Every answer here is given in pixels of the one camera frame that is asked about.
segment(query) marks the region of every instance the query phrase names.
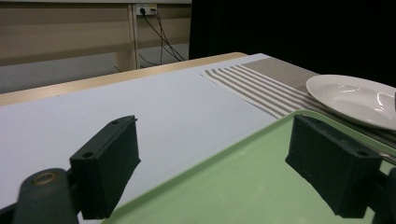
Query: black curtain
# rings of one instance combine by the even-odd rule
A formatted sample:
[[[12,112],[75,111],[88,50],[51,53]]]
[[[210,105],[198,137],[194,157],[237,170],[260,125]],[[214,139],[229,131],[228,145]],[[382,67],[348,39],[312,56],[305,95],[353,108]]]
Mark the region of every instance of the black curtain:
[[[190,59],[263,53],[319,74],[396,87],[395,1],[193,0]]]

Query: power socket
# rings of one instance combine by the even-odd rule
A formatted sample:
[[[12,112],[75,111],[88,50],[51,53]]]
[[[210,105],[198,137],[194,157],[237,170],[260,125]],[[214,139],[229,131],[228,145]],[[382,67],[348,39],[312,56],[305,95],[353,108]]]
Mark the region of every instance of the power socket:
[[[146,16],[155,15],[154,9],[157,10],[157,4],[136,4],[136,15],[142,16],[141,8],[146,10]]]

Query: wooden table edge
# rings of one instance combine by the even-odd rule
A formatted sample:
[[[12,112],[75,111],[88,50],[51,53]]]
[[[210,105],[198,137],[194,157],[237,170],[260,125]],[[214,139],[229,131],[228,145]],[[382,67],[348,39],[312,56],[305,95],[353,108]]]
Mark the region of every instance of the wooden table edge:
[[[179,63],[169,63],[149,68],[137,69],[128,72],[121,72],[100,77],[91,77],[77,81],[65,82],[45,87],[39,87],[24,91],[14,91],[0,94],[1,105],[13,105],[17,103],[38,100],[46,97],[67,94],[74,91],[83,91],[90,88],[105,86],[112,83],[122,82],[126,80],[136,79],[140,77],[148,77],[160,73],[176,71],[179,69],[190,68],[210,63],[218,63],[231,59],[247,56],[245,53],[232,52],[210,56],[200,59],[187,60]]]

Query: white plate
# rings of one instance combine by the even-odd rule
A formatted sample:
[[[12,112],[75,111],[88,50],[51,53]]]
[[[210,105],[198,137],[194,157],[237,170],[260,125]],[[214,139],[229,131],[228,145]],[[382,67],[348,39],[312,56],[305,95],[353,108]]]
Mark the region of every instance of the white plate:
[[[396,131],[396,88],[371,80],[340,75],[319,75],[306,88],[334,112],[369,127]]]

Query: striped placemat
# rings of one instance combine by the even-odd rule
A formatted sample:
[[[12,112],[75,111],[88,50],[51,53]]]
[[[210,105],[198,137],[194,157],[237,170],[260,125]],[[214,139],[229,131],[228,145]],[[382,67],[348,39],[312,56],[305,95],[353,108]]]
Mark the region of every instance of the striped placemat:
[[[396,148],[396,132],[350,123],[312,97],[305,83],[309,78],[317,75],[317,73],[276,58],[202,72],[203,77],[267,111],[277,119],[298,109],[310,109]]]

